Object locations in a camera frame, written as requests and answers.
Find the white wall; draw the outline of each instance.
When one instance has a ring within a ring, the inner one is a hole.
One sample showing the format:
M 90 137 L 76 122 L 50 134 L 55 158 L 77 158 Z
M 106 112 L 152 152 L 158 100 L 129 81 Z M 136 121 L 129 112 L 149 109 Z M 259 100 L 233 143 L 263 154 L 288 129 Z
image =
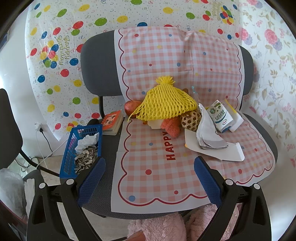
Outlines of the white wall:
M 9 96 L 13 115 L 23 138 L 23 151 L 28 156 L 40 156 L 36 141 L 34 123 L 40 122 L 44 127 L 52 150 L 55 150 L 66 140 L 60 142 L 53 136 L 38 108 L 30 84 L 25 57 L 25 23 L 27 9 L 21 13 L 10 28 L 9 38 L 0 50 L 0 88 L 4 88 Z M 37 133 L 40 149 L 44 156 L 51 153 L 43 135 Z M 64 144 L 54 155 L 63 155 Z

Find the stack of napkins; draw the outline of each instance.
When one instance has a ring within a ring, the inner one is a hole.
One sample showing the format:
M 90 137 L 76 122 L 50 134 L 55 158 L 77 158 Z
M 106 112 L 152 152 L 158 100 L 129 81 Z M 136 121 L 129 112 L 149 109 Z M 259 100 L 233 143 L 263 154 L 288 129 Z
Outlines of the stack of napkins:
M 228 147 L 228 143 L 216 134 L 215 125 L 206 109 L 201 103 L 198 104 L 202 119 L 196 131 L 198 143 L 202 149 L 222 149 Z

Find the orange book cover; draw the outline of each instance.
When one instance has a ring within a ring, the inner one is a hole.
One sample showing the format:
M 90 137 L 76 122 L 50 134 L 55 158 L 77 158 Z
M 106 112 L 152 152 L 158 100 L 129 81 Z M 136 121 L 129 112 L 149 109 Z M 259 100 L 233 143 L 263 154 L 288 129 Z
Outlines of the orange book cover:
M 120 110 L 105 115 L 104 119 L 102 120 L 103 131 L 112 129 L 119 117 L 119 114 Z

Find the pile of sunflower seeds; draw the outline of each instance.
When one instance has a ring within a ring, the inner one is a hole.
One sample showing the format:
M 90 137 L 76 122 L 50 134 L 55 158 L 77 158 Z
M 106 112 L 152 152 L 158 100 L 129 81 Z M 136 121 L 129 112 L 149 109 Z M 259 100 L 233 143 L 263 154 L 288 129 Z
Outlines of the pile of sunflower seeds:
M 94 145 L 85 148 L 81 154 L 75 157 L 75 174 L 79 174 L 82 170 L 90 168 L 96 160 L 98 148 Z

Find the floral wallpaper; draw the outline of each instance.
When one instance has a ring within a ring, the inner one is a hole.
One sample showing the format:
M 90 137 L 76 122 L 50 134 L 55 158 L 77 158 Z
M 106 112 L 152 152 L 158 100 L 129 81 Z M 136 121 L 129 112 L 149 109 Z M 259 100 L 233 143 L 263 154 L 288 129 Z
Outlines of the floral wallpaper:
M 276 133 L 296 167 L 296 40 L 265 1 L 242 0 L 242 46 L 252 55 L 254 79 L 243 98 Z

